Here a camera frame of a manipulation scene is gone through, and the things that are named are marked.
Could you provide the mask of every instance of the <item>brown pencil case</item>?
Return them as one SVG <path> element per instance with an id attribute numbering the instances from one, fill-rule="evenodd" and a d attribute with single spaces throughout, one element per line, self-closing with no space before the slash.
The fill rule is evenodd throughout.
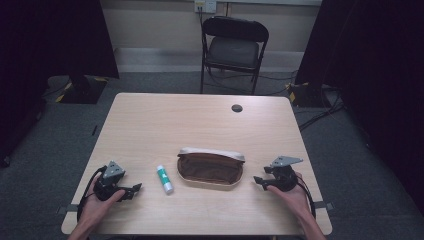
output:
<path id="1" fill-rule="evenodd" d="M 186 147 L 178 157 L 178 173 L 189 182 L 233 186 L 243 175 L 245 160 L 238 152 Z"/>

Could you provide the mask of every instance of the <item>wall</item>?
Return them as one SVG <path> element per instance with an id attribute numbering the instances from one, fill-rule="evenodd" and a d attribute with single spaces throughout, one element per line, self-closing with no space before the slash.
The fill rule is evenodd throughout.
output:
<path id="1" fill-rule="evenodd" d="M 115 48 L 201 49 L 200 21 L 193 1 L 101 3 Z M 270 32 L 268 51 L 303 52 L 319 10 L 315 3 L 303 4 L 306 5 L 218 2 L 216 15 L 228 12 L 232 17 L 264 24 Z"/>

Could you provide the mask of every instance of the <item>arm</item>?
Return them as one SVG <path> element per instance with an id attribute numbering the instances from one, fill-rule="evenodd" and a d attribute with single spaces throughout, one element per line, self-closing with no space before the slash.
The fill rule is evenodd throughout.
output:
<path id="1" fill-rule="evenodd" d="M 90 189 L 87 192 L 88 198 L 86 199 L 84 209 L 81 213 L 80 220 L 69 235 L 68 240 L 85 240 L 90 235 L 91 231 L 102 221 L 106 216 L 112 205 L 118 201 L 124 194 L 125 190 L 115 192 L 108 200 L 100 201 L 95 194 L 93 194 L 94 183 L 97 178 L 91 183 Z"/>
<path id="2" fill-rule="evenodd" d="M 274 186 L 268 186 L 267 190 L 280 197 L 288 206 L 288 208 L 293 212 L 293 214 L 297 217 L 300 225 L 302 226 L 303 232 L 305 233 L 307 239 L 326 239 L 309 210 L 306 194 L 300 186 L 296 185 L 295 188 L 288 192 L 282 192 L 280 189 Z"/>

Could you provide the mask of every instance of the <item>chair backrest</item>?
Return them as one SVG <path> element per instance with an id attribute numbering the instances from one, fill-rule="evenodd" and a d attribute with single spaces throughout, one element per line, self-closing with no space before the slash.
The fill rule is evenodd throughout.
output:
<path id="1" fill-rule="evenodd" d="M 215 16 L 206 19 L 202 24 L 203 34 L 225 38 L 245 39 L 266 43 L 269 38 L 268 29 L 259 22 Z"/>

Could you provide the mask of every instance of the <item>wooden table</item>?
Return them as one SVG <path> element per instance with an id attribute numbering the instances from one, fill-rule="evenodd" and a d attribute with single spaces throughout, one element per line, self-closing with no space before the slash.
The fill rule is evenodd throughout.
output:
<path id="1" fill-rule="evenodd" d="M 243 111 L 236 113 L 232 106 Z M 177 154 L 183 147 L 244 154 L 244 175 L 230 191 L 189 186 L 178 175 Z M 295 217 L 253 176 L 273 178 L 263 167 L 279 155 L 303 158 L 294 164 L 314 201 L 322 196 L 292 108 L 286 98 L 184 94 L 118 94 L 75 193 L 78 204 L 91 175 L 115 160 L 126 170 L 119 186 L 139 182 L 130 201 L 116 203 L 99 234 L 137 235 L 292 235 L 301 234 Z M 166 195 L 156 173 L 164 165 L 174 192 Z M 317 209 L 324 234 L 332 226 L 326 209 Z M 76 225 L 67 213 L 65 234 Z"/>

